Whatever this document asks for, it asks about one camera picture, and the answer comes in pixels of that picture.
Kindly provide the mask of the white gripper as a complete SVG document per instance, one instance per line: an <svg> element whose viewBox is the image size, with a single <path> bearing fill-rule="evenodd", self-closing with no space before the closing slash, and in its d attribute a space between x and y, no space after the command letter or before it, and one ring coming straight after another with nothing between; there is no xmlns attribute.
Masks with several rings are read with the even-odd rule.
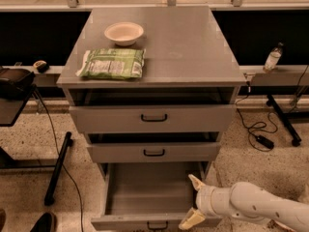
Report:
<svg viewBox="0 0 309 232"><path fill-rule="evenodd" d="M209 217L223 217L231 213L229 188L205 186L205 184L193 174L189 174L188 178L194 189L198 191L196 196L196 205L198 209L191 208L187 212L179 224L181 230L188 230L203 222L206 219L205 215Z"/></svg>

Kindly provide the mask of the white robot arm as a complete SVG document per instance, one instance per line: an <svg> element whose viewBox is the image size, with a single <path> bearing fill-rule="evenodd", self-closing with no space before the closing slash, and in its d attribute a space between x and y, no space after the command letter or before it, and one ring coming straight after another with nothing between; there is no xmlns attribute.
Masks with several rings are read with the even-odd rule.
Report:
<svg viewBox="0 0 309 232"><path fill-rule="evenodd" d="M179 228L187 230L207 218L229 217L257 224L271 220L294 232L309 231L309 206L284 199L248 182L237 182L230 188L209 186L189 174L197 191L196 209L191 208Z"/></svg>

